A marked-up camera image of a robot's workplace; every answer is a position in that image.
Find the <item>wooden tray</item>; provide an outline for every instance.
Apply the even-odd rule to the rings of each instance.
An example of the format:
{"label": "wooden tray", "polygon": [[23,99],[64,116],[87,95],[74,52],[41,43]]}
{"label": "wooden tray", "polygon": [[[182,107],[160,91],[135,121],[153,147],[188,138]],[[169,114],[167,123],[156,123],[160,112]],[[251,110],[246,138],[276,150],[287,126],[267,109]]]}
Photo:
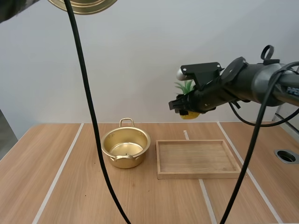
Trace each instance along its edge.
{"label": "wooden tray", "polygon": [[240,167],[224,140],[157,140],[158,179],[238,178]]}

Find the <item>yellow object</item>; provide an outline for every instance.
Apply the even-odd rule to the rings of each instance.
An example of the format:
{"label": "yellow object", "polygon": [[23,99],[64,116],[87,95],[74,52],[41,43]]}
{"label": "yellow object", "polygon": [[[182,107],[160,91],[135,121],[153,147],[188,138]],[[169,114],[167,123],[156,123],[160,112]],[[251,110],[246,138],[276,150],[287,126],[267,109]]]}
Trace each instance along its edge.
{"label": "yellow object", "polygon": [[188,111],[188,115],[180,115],[182,119],[184,120],[191,120],[195,119],[200,115],[198,112]]}

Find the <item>metal pot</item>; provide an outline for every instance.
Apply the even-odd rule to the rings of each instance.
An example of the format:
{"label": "metal pot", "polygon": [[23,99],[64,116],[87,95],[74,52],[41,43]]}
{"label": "metal pot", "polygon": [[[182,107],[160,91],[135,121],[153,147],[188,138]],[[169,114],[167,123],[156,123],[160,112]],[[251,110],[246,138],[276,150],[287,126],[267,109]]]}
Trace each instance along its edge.
{"label": "metal pot", "polygon": [[[121,126],[124,120],[130,120],[132,127]],[[127,169],[142,163],[150,146],[150,136],[134,127],[131,118],[123,118],[120,127],[105,134],[102,142],[102,151],[109,156],[109,162],[118,168]]]}

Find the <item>pot handle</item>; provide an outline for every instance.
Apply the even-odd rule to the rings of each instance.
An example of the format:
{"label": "pot handle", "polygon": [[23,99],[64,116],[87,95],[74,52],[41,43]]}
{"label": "pot handle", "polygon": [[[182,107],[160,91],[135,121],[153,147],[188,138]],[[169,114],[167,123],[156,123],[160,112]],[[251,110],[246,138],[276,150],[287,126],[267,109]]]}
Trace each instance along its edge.
{"label": "pot handle", "polygon": [[133,159],[133,156],[131,155],[117,155],[115,158],[114,158],[114,161],[116,162],[117,160],[119,159],[129,159],[129,160],[132,160]]}
{"label": "pot handle", "polygon": [[123,118],[120,120],[120,127],[121,127],[121,124],[124,120],[130,120],[132,122],[132,126],[134,127],[134,121],[131,119],[131,118]]}

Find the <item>toy plant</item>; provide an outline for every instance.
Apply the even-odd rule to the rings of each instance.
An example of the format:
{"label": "toy plant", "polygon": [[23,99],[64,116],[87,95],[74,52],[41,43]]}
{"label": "toy plant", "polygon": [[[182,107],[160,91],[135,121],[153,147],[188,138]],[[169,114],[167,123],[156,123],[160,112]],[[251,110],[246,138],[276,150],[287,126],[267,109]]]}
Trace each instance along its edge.
{"label": "toy plant", "polygon": [[[192,85],[192,80],[191,81],[185,81],[185,85],[182,85],[181,83],[175,83],[177,84],[177,88],[182,90],[183,94],[187,94],[189,93],[190,91],[193,90],[193,85]],[[188,115],[180,115],[182,119],[194,119],[194,118],[197,118],[199,116],[199,113],[198,112],[193,112],[193,111],[188,111]]]}

